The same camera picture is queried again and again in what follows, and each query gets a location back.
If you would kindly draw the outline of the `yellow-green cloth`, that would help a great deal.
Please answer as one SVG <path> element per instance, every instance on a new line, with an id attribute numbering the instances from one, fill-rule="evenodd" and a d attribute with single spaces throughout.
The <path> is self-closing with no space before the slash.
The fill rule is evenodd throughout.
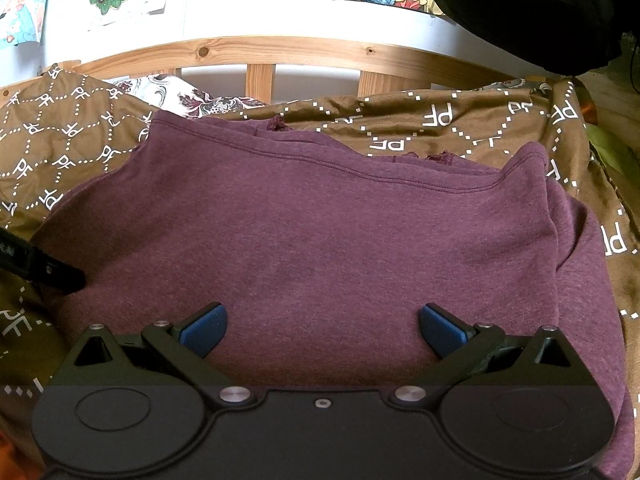
<path id="1" fill-rule="evenodd" d="M 589 125 L 589 142 L 623 198 L 639 207 L 639 159 L 620 138 L 603 128 Z"/>

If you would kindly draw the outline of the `orange blue anime poster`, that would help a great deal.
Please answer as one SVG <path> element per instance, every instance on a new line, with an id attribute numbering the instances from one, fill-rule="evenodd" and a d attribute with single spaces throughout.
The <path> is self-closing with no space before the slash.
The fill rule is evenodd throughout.
<path id="1" fill-rule="evenodd" d="M 40 43 L 48 0 L 1 0 L 1 49 Z"/>

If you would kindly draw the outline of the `white floral pillow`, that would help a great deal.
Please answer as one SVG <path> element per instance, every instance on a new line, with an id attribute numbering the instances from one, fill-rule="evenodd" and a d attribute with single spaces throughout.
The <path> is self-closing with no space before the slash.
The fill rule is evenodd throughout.
<path id="1" fill-rule="evenodd" d="M 107 79 L 107 82 L 145 103 L 186 118 L 242 113 L 264 106 L 263 102 L 247 96 L 211 96 L 174 75 L 120 77 Z"/>

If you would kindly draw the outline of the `wooden bed frame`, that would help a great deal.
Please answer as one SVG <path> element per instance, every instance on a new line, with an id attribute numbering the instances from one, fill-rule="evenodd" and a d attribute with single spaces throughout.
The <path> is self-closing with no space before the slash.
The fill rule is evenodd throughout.
<path id="1" fill-rule="evenodd" d="M 346 68 L 360 73 L 360 96 L 415 84 L 472 89 L 511 76 L 435 52 L 362 41 L 285 36 L 228 36 L 194 39 L 119 53 L 83 63 L 60 64 L 62 70 L 112 79 L 152 74 L 177 75 L 185 68 L 245 64 L 244 92 L 262 102 L 272 100 L 274 70 L 279 64 Z"/>

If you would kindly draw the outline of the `black hanging jacket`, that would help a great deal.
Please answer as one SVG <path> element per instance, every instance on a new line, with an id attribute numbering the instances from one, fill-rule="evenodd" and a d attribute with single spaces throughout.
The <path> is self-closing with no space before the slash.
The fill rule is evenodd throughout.
<path id="1" fill-rule="evenodd" d="M 639 32 L 639 0 L 435 0 L 495 47 L 562 75 L 607 66 Z"/>

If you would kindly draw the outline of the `maroon long sleeve shirt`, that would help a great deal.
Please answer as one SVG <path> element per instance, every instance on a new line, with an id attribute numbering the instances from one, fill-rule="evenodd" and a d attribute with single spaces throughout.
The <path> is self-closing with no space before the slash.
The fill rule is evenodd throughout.
<path id="1" fill-rule="evenodd" d="M 596 215 L 530 142 L 490 168 L 445 153 L 368 157 L 323 133 L 154 115 L 119 169 L 67 193 L 32 240 L 76 266 L 70 339 L 229 315 L 209 362 L 241 384 L 391 385 L 434 354 L 420 307 L 515 335 L 558 326 L 616 419 L 602 472 L 634 460 L 625 346 Z"/>

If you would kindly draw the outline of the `brown PF patterned duvet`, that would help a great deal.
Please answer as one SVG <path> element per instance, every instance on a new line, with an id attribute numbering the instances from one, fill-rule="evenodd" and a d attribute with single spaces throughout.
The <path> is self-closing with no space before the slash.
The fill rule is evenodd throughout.
<path id="1" fill-rule="evenodd" d="M 260 120 L 285 131 L 323 133 L 368 157 L 428 159 L 449 153 L 495 169 L 525 144 L 538 143 L 547 152 L 548 177 L 600 224 L 634 416 L 634 460 L 623 479 L 634 479 L 639 474 L 639 217 L 589 142 L 580 92 L 570 80 L 517 80 L 466 91 L 298 100 L 194 119 L 161 110 L 109 82 L 55 67 L 2 108 L 1 224 L 32 240 L 67 193 L 128 162 L 158 112 L 190 120 Z M 41 302 L 23 294 L 1 301 L 1 474 L 6 479 L 35 479 L 43 472 L 29 423 L 43 387 L 76 339 L 58 326 L 64 298 Z"/>

